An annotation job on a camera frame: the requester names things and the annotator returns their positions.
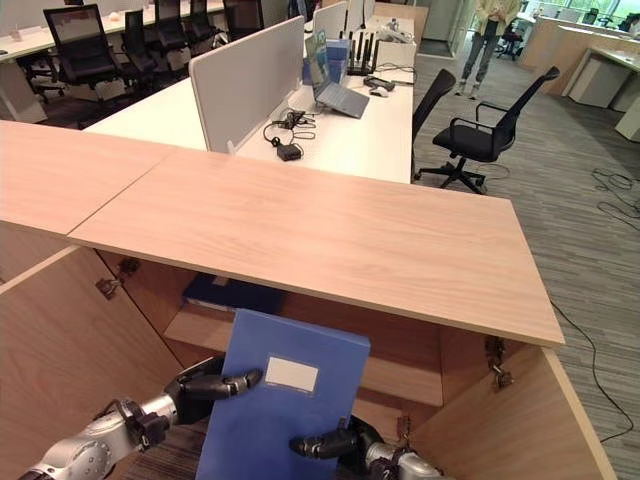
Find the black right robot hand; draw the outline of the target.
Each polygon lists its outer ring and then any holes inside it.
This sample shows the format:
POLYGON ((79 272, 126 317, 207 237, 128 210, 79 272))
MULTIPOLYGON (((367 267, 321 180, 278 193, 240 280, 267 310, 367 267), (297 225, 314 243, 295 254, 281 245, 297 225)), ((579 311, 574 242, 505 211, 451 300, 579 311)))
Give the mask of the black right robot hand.
POLYGON ((289 449, 299 456, 318 460, 337 459, 338 464, 356 475, 367 472, 369 449, 384 440, 379 432, 355 415, 329 432, 289 440, 289 449))

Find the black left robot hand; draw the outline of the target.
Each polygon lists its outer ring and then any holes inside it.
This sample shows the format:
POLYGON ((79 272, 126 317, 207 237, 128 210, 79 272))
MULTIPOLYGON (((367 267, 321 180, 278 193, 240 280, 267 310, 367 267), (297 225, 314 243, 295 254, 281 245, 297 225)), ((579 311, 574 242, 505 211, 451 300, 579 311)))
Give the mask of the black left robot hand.
POLYGON ((174 405, 173 425, 192 425, 208 417, 216 401, 247 393, 263 378, 260 368, 223 374, 225 356, 207 358, 178 374, 164 389, 174 405))

